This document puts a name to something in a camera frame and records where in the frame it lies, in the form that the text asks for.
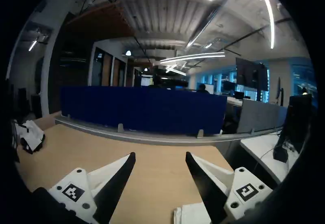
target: desk surface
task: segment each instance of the desk surface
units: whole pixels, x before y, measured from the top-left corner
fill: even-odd
[[[240,145],[260,163],[272,178],[280,183],[288,174],[290,168],[299,157],[297,151],[288,150],[288,161],[283,163],[273,159],[273,148],[279,136],[276,133],[258,136],[250,139],[242,139]]]
[[[227,103],[229,104],[233,104],[233,105],[236,105],[236,106],[242,106],[243,105],[243,101],[242,100],[238,100],[234,97],[227,97]]]
[[[18,170],[27,187],[51,188],[76,167],[88,172],[130,152],[136,163],[110,221],[113,223],[171,223],[174,208],[202,199],[185,162],[193,154],[232,170],[213,146],[154,146],[90,135],[63,125],[45,130],[43,148],[33,155],[18,150]]]

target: gray partition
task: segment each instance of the gray partition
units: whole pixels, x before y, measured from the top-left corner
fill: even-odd
[[[281,127],[286,118],[286,107],[243,99],[237,133],[249,133]]]

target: doorway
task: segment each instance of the doorway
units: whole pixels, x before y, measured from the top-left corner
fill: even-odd
[[[125,63],[115,58],[114,61],[114,73],[113,73],[113,86],[124,87],[124,76],[125,76]]]
[[[113,56],[96,48],[91,78],[92,86],[110,86]]]

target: blue fabric divider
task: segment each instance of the blue fabric divider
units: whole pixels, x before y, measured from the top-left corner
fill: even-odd
[[[158,133],[220,133],[227,98],[189,91],[139,87],[63,87],[63,116],[124,129]]]

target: ceiling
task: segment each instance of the ceiling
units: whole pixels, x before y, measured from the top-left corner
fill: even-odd
[[[75,0],[75,2],[72,11],[78,14],[82,6],[83,9],[87,9],[92,5],[107,2],[107,0]],[[279,8],[278,0],[270,0],[270,2],[275,21],[290,17],[283,7]],[[223,5],[219,8],[216,16],[195,40],[191,48],[186,49],[191,36],[205,19],[211,5],[216,4],[215,2],[211,3],[208,0],[118,0],[117,4],[123,8],[125,19],[134,29],[135,36],[145,50],[178,50],[180,54],[214,52],[269,24],[269,14],[263,0],[227,0],[222,3]],[[269,33],[270,30],[267,28],[245,41],[234,44],[229,49],[245,59],[262,57],[262,51],[266,52],[267,57],[265,58],[283,57],[291,52],[291,49],[284,50],[281,45],[277,45],[280,42],[276,42],[275,48],[272,50],[273,53],[270,53]],[[283,44],[292,43],[292,46],[302,44],[301,37],[292,23],[282,23],[276,26],[275,35],[276,40],[281,38]],[[139,49],[132,37],[115,41],[121,42],[126,49]],[[210,48],[205,49],[204,46],[212,41],[214,42]],[[226,51],[227,59],[234,60],[236,56],[238,55]],[[197,60],[192,60],[186,66],[192,67],[197,62]],[[211,61],[208,59],[201,65],[209,64]]]

